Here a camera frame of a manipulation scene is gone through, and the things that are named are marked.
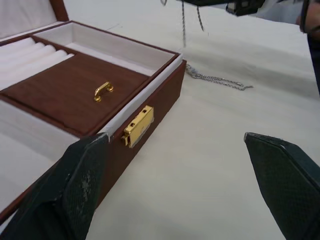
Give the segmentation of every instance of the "white velvet compartment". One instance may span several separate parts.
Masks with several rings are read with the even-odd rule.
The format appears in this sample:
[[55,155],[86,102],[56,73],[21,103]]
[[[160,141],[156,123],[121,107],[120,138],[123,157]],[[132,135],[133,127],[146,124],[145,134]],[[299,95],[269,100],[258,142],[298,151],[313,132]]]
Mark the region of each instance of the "white velvet compartment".
[[56,21],[49,0],[0,0],[0,39]]
[[147,76],[152,76],[174,56],[74,22],[35,36]]
[[74,56],[29,37],[0,47],[0,90]]

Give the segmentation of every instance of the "jewelry box lid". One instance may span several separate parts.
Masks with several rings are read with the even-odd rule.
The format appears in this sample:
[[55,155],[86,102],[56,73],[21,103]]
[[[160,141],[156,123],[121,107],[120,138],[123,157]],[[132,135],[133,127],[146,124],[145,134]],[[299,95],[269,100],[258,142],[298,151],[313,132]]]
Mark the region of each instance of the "jewelry box lid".
[[63,0],[5,0],[0,9],[0,42],[69,20]]

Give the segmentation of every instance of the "white table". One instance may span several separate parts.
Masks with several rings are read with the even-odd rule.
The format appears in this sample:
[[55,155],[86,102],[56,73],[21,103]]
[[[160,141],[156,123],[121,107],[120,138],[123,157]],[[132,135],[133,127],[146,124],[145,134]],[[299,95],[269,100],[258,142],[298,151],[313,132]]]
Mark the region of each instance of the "white table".
[[[298,27],[204,8],[206,32],[201,32],[196,9],[186,6],[183,49],[181,4],[174,0],[165,8],[158,0],[65,0],[65,5],[72,20],[181,51],[205,74],[254,85],[237,91],[186,75],[180,99],[97,209],[87,239],[283,240],[243,137],[256,132],[283,138],[320,164],[319,94],[307,39]],[[1,137],[1,142],[8,138]],[[54,161],[30,149],[24,153],[13,157],[42,162],[30,182],[14,176],[19,188]]]

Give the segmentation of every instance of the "brown leather jewelry box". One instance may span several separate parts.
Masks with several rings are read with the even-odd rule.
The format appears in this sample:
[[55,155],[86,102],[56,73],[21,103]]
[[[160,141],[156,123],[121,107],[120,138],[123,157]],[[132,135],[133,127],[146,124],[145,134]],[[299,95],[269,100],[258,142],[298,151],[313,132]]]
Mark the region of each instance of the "brown leather jewelry box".
[[[0,54],[14,59],[1,77],[0,122],[18,126],[21,141],[56,161],[79,138],[105,132],[112,154],[100,204],[179,98],[186,61],[69,21],[63,0],[50,4],[62,23],[0,42]],[[0,223],[26,192],[0,214]]]

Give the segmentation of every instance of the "ring roll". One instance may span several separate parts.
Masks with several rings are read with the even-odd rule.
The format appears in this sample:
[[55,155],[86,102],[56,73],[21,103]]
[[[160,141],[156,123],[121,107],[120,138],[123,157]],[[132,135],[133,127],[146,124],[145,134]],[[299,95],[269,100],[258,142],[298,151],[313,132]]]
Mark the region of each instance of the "ring roll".
[[31,45],[36,44],[36,42],[31,38],[25,38],[20,41],[15,41],[4,46],[0,46],[0,55],[11,54],[16,51],[20,51],[23,48],[30,47]]
[[26,48],[23,48],[22,50],[19,50],[17,52],[13,52],[11,54],[8,55],[0,55],[0,63],[3,62],[8,62],[12,59],[17,59],[17,58],[21,58],[27,54],[30,54],[34,51],[37,51],[38,49],[44,48],[45,45],[42,42],[38,42],[34,45],[28,46]]
[[19,69],[24,65],[41,60],[55,52],[56,49],[53,46],[47,45],[36,51],[30,52],[29,54],[23,55],[19,58],[14,58],[8,62],[0,62],[0,72],[3,72],[4,74],[9,74],[11,71],[19,71]]
[[73,56],[74,54],[67,55],[65,51],[59,50],[42,59],[24,65],[23,67],[19,68],[18,71],[11,72],[9,74],[3,74],[3,77],[1,77],[3,80],[0,79],[0,90],[8,88],[13,84],[16,84],[46,69],[49,69],[52,66],[61,63],[62,61],[65,61]]

